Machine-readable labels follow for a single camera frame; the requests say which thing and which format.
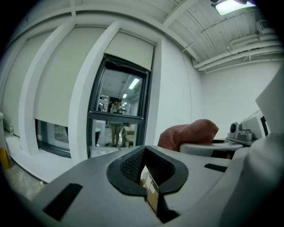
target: brown towel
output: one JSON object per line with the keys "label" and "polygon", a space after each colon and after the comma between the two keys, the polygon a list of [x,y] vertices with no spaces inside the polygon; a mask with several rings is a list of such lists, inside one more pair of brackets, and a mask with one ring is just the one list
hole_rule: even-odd
{"label": "brown towel", "polygon": [[176,125],[160,135],[158,146],[179,151],[181,143],[209,144],[219,128],[210,120],[201,119],[189,125]]}

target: window blind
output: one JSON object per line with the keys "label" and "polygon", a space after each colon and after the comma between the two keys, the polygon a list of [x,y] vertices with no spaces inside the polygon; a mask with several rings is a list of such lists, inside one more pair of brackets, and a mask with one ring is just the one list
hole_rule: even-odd
{"label": "window blind", "polygon": [[154,46],[134,36],[117,33],[105,53],[151,70]]}
{"label": "window blind", "polygon": [[19,51],[9,72],[2,102],[2,112],[4,113],[4,128],[9,130],[10,124],[13,125],[14,134],[19,133],[19,102],[23,82],[28,68],[34,59],[37,51],[47,39],[51,32],[39,35],[28,40]]}
{"label": "window blind", "polygon": [[104,31],[105,28],[74,28],[55,49],[37,89],[36,119],[68,127],[69,105],[77,75],[87,54]]}

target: fluorescent light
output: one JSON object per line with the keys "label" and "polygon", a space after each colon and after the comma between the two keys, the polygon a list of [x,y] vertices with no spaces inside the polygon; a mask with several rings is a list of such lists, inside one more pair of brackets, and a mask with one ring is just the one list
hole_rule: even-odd
{"label": "fluorescent light", "polygon": [[221,2],[215,6],[217,9],[218,13],[223,16],[227,13],[233,12],[238,9],[243,9],[247,7],[252,7],[255,6],[254,4],[247,2],[247,4],[240,4],[234,0],[227,0],[225,2]]}
{"label": "fluorescent light", "polygon": [[133,80],[133,82],[130,84],[129,89],[133,89],[134,86],[135,86],[138,82],[139,82],[139,79],[138,79],[138,78],[135,78],[135,79]]}

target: person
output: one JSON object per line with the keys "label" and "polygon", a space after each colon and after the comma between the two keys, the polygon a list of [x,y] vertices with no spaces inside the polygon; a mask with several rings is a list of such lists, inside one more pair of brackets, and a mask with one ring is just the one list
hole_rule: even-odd
{"label": "person", "polygon": [[[120,103],[121,103],[120,100],[115,101],[115,105],[111,107],[110,112],[119,113],[119,111],[121,110]],[[119,133],[121,130],[121,125],[122,124],[120,122],[116,122],[116,121],[110,122],[112,146],[115,146],[117,148],[119,148],[118,140],[119,140]]]}
{"label": "person", "polygon": [[109,104],[108,104],[108,108],[107,108],[107,111],[110,113],[110,110],[111,108],[114,106],[114,102],[111,101]]}

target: yellow object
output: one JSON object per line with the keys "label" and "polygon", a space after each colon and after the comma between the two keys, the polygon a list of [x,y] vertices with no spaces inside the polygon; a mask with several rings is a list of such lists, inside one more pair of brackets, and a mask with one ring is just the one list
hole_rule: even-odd
{"label": "yellow object", "polygon": [[4,169],[9,168],[9,162],[4,148],[0,148],[0,161]]}

